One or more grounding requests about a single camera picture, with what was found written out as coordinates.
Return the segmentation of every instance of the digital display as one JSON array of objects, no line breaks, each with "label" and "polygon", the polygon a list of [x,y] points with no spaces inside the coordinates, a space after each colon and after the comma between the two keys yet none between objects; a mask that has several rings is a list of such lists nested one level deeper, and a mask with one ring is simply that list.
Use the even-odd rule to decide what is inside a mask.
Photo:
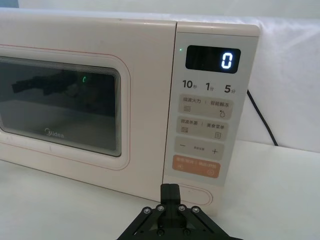
[{"label": "digital display", "polygon": [[186,51],[187,69],[235,74],[241,51],[236,48],[190,45]]}]

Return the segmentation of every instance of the wall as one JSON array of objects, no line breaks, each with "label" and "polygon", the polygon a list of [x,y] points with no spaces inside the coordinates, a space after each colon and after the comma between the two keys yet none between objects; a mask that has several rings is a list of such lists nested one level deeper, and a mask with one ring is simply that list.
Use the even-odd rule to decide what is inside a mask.
[{"label": "wall", "polygon": [[[241,23],[257,24],[262,30],[249,89],[280,146],[320,152],[320,20],[298,19],[320,19],[319,0],[197,0],[188,4],[182,0],[20,0],[19,4],[22,8],[273,17],[236,19]],[[122,15],[143,17],[143,14],[133,13]],[[175,18],[169,14],[148,14],[147,17]],[[190,17],[177,18],[187,20]],[[199,22],[229,20],[208,15],[193,16],[192,19]],[[248,98],[237,138],[272,144]]]}]

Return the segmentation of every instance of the orange start button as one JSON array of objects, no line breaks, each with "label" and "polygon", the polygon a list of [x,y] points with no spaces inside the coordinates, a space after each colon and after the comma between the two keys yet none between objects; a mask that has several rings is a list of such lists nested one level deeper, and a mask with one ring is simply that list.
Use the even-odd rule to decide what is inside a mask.
[{"label": "orange start button", "polygon": [[219,176],[220,167],[221,165],[217,162],[180,155],[173,156],[172,168],[181,172],[217,178]]}]

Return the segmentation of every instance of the door release button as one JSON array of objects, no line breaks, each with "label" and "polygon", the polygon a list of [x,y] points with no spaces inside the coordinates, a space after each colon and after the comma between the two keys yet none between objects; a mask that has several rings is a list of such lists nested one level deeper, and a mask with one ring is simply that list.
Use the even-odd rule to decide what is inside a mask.
[{"label": "door release button", "polygon": [[211,204],[213,201],[211,193],[205,189],[187,186],[184,184],[179,184],[179,187],[181,200],[183,202],[198,206],[205,206]]}]

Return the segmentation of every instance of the control panel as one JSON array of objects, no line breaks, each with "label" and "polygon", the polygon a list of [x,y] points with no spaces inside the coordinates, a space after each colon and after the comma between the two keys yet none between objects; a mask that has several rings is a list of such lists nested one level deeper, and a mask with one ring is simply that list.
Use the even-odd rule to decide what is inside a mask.
[{"label": "control panel", "polygon": [[224,25],[188,32],[178,24],[164,183],[174,177],[192,187],[224,185],[258,43],[250,26],[241,32]]}]

